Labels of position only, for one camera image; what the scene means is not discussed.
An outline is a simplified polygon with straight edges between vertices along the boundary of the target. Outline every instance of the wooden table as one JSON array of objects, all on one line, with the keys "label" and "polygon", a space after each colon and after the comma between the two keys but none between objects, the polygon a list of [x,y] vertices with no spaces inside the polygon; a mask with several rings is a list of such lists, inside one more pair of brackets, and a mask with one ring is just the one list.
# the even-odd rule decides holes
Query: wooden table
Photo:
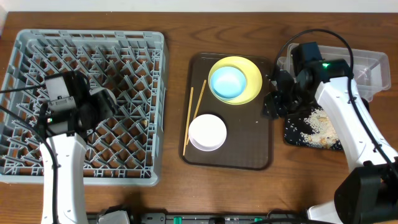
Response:
[{"label": "wooden table", "polygon": [[[162,32],[170,50],[162,179],[155,187],[85,187],[87,211],[98,212],[120,203],[134,212],[301,210],[333,198],[348,175],[342,152],[284,144],[282,120],[275,122],[274,163],[264,171],[190,166],[178,156],[178,144],[186,119],[188,63],[196,53],[258,55],[273,60],[288,38],[309,28],[331,29],[354,49],[388,55],[392,87],[378,93],[370,107],[385,138],[398,148],[397,121],[393,117],[398,113],[398,14],[11,12],[0,40],[0,74],[6,72],[21,29]],[[334,37],[319,33],[298,41],[314,40],[342,46]],[[42,185],[0,184],[1,222],[38,223],[42,191]]]}]

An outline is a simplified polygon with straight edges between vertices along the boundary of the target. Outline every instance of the wooden chopstick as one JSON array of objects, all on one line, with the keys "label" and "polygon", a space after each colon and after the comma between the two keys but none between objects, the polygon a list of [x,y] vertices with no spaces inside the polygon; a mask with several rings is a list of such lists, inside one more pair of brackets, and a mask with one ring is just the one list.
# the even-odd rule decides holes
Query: wooden chopstick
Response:
[{"label": "wooden chopstick", "polygon": [[[205,87],[206,87],[206,80],[203,81],[203,86],[201,87],[200,96],[199,96],[199,100],[198,100],[198,103],[197,103],[197,108],[195,109],[195,113],[193,114],[192,121],[197,117],[198,110],[199,110],[199,105],[200,105],[200,102],[201,102],[201,96],[203,96],[203,92],[205,91]],[[188,139],[186,140],[185,144],[188,145],[188,143],[189,143],[189,136],[188,136]]]},{"label": "wooden chopstick", "polygon": [[191,115],[191,105],[192,105],[192,95],[193,95],[193,87],[191,87],[191,94],[190,94],[190,97],[189,97],[188,114],[187,114],[187,125],[185,127],[184,150],[182,152],[182,156],[185,156],[185,148],[187,147],[187,145],[185,143],[187,141],[187,136],[188,136],[189,117]]}]

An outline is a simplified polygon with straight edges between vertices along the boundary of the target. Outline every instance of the light blue bowl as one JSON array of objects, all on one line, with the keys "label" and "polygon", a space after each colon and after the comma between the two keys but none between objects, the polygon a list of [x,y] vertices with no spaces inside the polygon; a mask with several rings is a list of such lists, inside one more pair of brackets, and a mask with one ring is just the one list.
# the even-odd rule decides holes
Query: light blue bowl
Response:
[{"label": "light blue bowl", "polygon": [[210,78],[213,92],[224,100],[232,100],[243,93],[246,88],[246,77],[234,67],[217,69]]}]

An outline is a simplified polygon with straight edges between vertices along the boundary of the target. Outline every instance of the plastic dish rack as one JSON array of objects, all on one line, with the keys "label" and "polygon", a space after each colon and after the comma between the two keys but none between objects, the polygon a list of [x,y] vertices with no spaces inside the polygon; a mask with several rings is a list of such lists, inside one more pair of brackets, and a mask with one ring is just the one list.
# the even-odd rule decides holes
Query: plastic dish rack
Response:
[{"label": "plastic dish rack", "polygon": [[[71,70],[86,74],[91,89],[109,88],[120,108],[88,138],[84,183],[155,185],[162,163],[168,54],[159,32],[22,30],[2,90],[44,84],[45,76]],[[3,106],[31,125],[48,99],[43,88],[0,95]],[[3,112],[0,121],[0,181],[42,183],[38,140]]]}]

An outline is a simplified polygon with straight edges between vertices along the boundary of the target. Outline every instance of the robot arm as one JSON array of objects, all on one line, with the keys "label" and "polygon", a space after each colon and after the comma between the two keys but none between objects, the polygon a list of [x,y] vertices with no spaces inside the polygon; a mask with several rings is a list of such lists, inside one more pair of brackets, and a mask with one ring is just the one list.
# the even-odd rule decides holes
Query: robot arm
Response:
[{"label": "robot arm", "polygon": [[[41,107],[37,129],[57,158],[57,223],[85,224],[88,223],[83,185],[86,134],[116,112],[116,99],[105,88],[90,91],[88,80],[80,72],[45,77],[45,84],[51,114],[46,114],[47,105]],[[44,164],[42,224],[51,224],[54,164],[44,144],[40,145],[40,152]],[[101,216],[98,223],[129,224],[129,217],[125,211],[117,211]]]},{"label": "robot arm", "polygon": [[[347,92],[348,77],[332,78],[330,82],[321,82],[315,93],[317,103],[327,113],[336,133],[340,139],[346,154],[349,171],[353,171],[356,167],[362,167],[364,162],[370,161],[373,165],[385,164],[379,152],[374,150],[374,145],[366,134],[362,124],[349,102]],[[356,82],[351,81],[353,94],[358,98],[355,100],[362,117],[367,126],[371,130],[373,136],[382,144],[382,148],[391,161],[398,156],[395,149],[391,148],[383,135],[374,124],[372,117],[365,108],[359,97]]]},{"label": "robot arm", "polygon": [[[83,185],[83,161],[86,142],[75,134],[59,134],[47,138],[58,160],[57,210],[60,223],[88,223],[85,189]],[[52,161],[47,148],[41,144],[44,164],[44,206],[42,224],[52,223]]]},{"label": "robot arm", "polygon": [[[337,135],[339,136],[341,145],[343,146],[344,152],[346,154],[350,172],[354,171],[355,168],[363,167],[364,164],[370,162],[372,163],[372,165],[385,164],[386,161],[381,157],[380,153],[374,149],[374,145],[371,142],[369,136],[366,134],[362,124],[359,122],[359,119],[354,112],[352,105],[348,103],[349,96],[346,91],[347,82],[348,77],[332,78],[330,82],[327,83],[321,82],[315,94],[315,99],[317,103],[326,111],[333,127],[336,130]],[[351,84],[354,95],[358,96],[356,82],[353,80],[351,81]],[[358,97],[358,99],[355,100],[355,103],[357,104],[357,107],[359,108],[367,126],[372,131],[373,136],[375,136],[379,140],[384,152],[389,157],[389,159],[391,161],[394,161],[394,158],[398,156],[398,153],[395,151],[395,149],[391,148],[387,141],[384,139],[384,137],[374,124],[362,100]],[[377,184],[380,184],[380,178],[376,178],[376,181],[378,183],[375,182],[375,187],[377,187],[377,190],[379,190],[380,185]],[[378,193],[368,190],[367,185],[364,186],[362,189],[365,191],[364,194]],[[389,211],[394,208],[394,196],[390,195],[390,197],[392,198],[390,208],[381,208],[386,213],[389,213]],[[364,202],[358,203],[359,204],[353,205],[352,207],[358,207],[358,205],[366,204]],[[370,202],[369,205],[369,210],[362,211],[362,213],[372,214],[374,210],[377,209],[377,207],[381,207],[377,205],[375,201]],[[355,213],[355,211],[347,211],[347,209],[341,208],[340,215],[343,215],[344,212]],[[338,212],[336,211],[335,201],[330,201],[321,205],[313,206],[308,209],[307,215],[308,218],[311,220],[343,223],[338,215]],[[374,218],[377,222],[381,221],[377,220],[378,218],[385,220],[397,218],[396,212],[393,212],[392,214],[384,217],[376,212],[376,214],[372,216],[373,217],[371,218]]]},{"label": "robot arm", "polygon": [[[275,77],[276,91],[264,102],[264,114],[271,119],[310,110],[320,105],[327,113],[346,154],[350,175],[335,192],[334,201],[307,211],[311,220],[361,224],[398,219],[398,179],[371,141],[356,114],[348,94],[352,71],[343,59],[322,59],[315,42],[292,49],[296,82],[286,71]],[[371,134],[390,161],[398,153],[390,147],[365,108],[354,80],[354,103]],[[398,161],[392,164],[395,170]]]}]

